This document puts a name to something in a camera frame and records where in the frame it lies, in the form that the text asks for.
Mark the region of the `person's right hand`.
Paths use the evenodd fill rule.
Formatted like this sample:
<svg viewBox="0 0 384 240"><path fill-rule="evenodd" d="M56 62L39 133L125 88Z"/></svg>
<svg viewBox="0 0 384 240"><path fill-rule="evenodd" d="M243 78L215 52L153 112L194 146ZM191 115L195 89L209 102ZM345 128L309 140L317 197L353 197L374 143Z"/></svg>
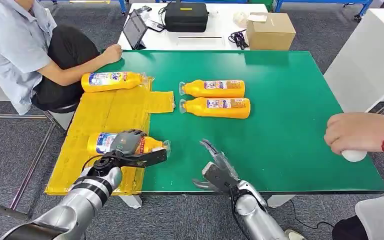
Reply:
<svg viewBox="0 0 384 240"><path fill-rule="evenodd" d="M101 54L102 61L105 65L118 62L122 58L122 47L119 44L113 44L107 47Z"/></svg>

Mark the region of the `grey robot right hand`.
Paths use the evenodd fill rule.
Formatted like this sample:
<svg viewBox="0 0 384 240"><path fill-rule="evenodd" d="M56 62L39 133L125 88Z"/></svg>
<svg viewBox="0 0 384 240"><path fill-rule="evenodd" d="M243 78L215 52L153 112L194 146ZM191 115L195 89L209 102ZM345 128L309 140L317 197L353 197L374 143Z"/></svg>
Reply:
<svg viewBox="0 0 384 240"><path fill-rule="evenodd" d="M205 181L193 178L192 183L202 190L228 194L240 181L237 172L231 166L225 154L217 150L209 140L203 138L200 144L208 150L212 156L212 161L209 161L201 171Z"/></svg>

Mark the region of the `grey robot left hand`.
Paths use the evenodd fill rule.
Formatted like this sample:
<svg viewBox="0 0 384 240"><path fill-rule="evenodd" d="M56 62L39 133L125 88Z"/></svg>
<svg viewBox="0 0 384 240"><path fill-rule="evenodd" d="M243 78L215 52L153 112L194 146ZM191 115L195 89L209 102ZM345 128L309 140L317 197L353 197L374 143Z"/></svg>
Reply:
<svg viewBox="0 0 384 240"><path fill-rule="evenodd" d="M118 133L111 143L111 152L107 154L114 167L146 168L167 160L167 150L160 148L147 153L136 153L147 134L138 129L125 130Z"/></svg>

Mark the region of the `person's hand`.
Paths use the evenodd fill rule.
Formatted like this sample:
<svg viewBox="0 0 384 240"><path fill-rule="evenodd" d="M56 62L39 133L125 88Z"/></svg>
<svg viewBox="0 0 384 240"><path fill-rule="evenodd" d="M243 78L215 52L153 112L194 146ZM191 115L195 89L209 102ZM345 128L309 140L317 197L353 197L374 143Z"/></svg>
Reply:
<svg viewBox="0 0 384 240"><path fill-rule="evenodd" d="M331 116L324 135L332 152L384 152L384 115L366 112Z"/></svg>

